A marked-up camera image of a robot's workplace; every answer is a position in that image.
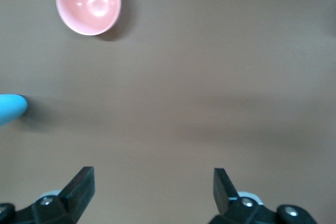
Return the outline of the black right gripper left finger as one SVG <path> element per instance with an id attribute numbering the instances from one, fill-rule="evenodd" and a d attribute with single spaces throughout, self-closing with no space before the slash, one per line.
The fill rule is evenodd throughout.
<path id="1" fill-rule="evenodd" d="M 1 203 L 1 223 L 77 223 L 94 194 L 94 168 L 86 166 L 59 193 L 45 194 L 24 209 Z"/>

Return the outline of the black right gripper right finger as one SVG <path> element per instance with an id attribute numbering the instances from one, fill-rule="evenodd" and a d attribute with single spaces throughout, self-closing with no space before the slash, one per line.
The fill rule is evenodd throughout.
<path id="1" fill-rule="evenodd" d="M 316 223 L 299 206 L 280 205 L 271 211 L 256 195 L 239 193 L 223 168 L 214 169 L 213 195 L 219 214 L 210 223 Z"/>

